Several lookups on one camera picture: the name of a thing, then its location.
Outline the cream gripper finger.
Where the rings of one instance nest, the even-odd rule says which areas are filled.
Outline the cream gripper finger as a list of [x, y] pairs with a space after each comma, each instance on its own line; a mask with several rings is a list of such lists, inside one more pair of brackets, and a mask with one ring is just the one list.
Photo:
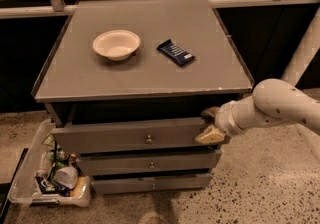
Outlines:
[[207, 108], [201, 112], [201, 117], [206, 123], [214, 123], [218, 110], [219, 108], [217, 106]]
[[224, 138], [225, 134], [219, 128], [209, 125], [195, 138], [195, 141], [201, 144], [214, 144], [222, 142]]

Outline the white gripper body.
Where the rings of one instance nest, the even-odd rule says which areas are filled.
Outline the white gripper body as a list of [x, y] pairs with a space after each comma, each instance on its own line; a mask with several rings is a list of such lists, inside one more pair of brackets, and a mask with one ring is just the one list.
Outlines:
[[233, 110], [237, 106], [236, 101], [230, 101], [218, 108], [215, 117], [215, 125], [229, 137], [234, 137], [245, 133], [237, 123], [233, 115]]

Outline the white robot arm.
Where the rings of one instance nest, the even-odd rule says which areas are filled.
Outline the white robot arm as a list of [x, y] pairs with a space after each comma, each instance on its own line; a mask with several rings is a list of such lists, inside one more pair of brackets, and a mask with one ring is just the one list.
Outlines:
[[320, 134], [320, 102], [296, 88], [319, 48], [320, 9], [282, 77], [261, 81], [249, 97], [204, 110], [202, 116], [211, 121], [195, 141], [205, 145], [221, 143], [225, 138], [241, 135], [251, 128], [268, 128], [290, 122]]

